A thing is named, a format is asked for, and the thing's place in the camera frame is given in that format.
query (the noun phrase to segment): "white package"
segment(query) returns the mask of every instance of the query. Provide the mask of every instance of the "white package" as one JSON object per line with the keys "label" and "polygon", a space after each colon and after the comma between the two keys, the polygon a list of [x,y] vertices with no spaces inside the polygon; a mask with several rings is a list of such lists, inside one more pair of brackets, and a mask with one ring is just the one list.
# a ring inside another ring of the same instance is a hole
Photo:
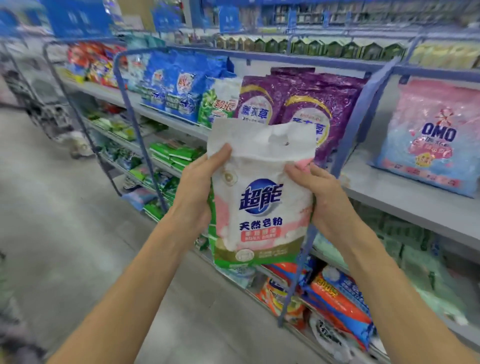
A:
{"label": "white package", "polygon": [[293,182],[284,166],[291,162],[309,170],[315,126],[218,118],[208,138],[208,156],[225,143],[232,146],[231,158],[212,177],[216,263],[293,261],[310,222],[312,193]]}

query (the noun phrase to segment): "held detergent bag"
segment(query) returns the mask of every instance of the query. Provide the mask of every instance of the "held detergent bag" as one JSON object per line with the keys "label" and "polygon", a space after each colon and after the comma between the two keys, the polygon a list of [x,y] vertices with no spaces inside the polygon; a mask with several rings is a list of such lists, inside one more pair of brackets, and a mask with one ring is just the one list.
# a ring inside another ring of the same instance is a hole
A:
{"label": "held detergent bag", "polygon": [[214,261],[221,267],[294,262],[312,213],[312,194],[285,173],[315,156],[315,126],[265,125],[219,118],[208,156],[225,143],[231,158],[212,177],[216,206]]}

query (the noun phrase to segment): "finger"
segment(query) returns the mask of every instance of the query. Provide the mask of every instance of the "finger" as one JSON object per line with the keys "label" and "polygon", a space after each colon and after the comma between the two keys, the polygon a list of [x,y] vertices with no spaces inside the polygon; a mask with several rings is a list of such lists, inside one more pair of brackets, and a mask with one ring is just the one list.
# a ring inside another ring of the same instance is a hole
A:
{"label": "finger", "polygon": [[309,173],[305,173],[295,167],[293,164],[285,165],[285,173],[292,179],[293,182],[299,184],[302,187],[308,188],[310,191],[315,192],[318,188],[319,178],[312,176]]}
{"label": "finger", "polygon": [[314,165],[313,163],[310,165],[310,172],[312,172],[312,174],[314,176],[327,178],[328,180],[335,180],[336,179],[333,175],[328,173],[326,170]]}
{"label": "finger", "polygon": [[232,147],[227,143],[223,145],[222,149],[213,154],[206,162],[202,164],[202,169],[204,169],[209,176],[212,176],[217,169],[223,166],[225,162],[230,159],[231,154]]}
{"label": "finger", "polygon": [[208,156],[207,154],[205,153],[204,155],[202,155],[200,158],[194,160],[192,163],[190,163],[188,166],[190,168],[195,168],[199,165],[201,165],[203,162],[205,162],[206,160],[208,159]]}

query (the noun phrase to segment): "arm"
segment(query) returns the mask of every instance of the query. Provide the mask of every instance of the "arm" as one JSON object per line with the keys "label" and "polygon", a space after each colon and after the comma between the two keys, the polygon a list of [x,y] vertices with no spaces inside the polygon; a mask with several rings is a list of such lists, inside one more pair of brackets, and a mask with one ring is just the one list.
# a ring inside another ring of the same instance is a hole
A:
{"label": "arm", "polygon": [[48,364],[134,362],[182,257],[210,223],[210,179],[230,153],[225,145],[185,168],[172,208]]}
{"label": "arm", "polygon": [[316,166],[312,175],[292,165],[285,170],[315,194],[312,222],[348,264],[392,363],[475,364],[470,350],[427,306],[357,215],[340,183]]}

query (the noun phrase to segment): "gray concrete floor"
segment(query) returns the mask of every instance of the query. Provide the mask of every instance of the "gray concrete floor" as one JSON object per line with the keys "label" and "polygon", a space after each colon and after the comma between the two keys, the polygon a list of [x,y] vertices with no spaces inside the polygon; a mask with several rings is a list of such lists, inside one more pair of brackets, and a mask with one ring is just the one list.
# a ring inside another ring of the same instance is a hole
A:
{"label": "gray concrete floor", "polygon": [[[154,223],[94,159],[72,160],[28,117],[0,112],[0,249],[15,297],[55,351],[133,259]],[[167,291],[138,364],[322,363],[194,253]]]}

